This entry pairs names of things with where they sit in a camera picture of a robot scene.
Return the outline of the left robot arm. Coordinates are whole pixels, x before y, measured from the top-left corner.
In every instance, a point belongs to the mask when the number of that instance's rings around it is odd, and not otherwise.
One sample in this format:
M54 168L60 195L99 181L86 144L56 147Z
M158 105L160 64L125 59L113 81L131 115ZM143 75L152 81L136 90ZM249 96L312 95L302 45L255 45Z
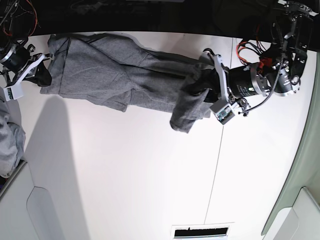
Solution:
M287 0L281 11L270 25L269 48L259 40L259 27L254 33L255 42L243 38L238 43L235 52L240 67L225 67L221 55L210 48L200 56L214 68L186 91L193 96L208 91L204 101L212 104L210 109L222 124L235 116L235 108L241 108L240 114L246 117L262 106L251 107L248 97L262 95L268 100L272 94L285 97L300 90L313 28L311 14L319 14L320 2Z

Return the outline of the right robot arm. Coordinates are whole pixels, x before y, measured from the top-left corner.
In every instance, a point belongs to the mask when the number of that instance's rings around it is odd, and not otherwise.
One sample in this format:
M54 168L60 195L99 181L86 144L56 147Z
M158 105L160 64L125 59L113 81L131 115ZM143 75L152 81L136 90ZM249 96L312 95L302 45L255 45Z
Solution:
M39 25L38 14L30 0L2 0L0 2L0 74L8 87L18 81L28 81L48 87L52 77L44 65L50 53L32 55L36 47L25 47Z

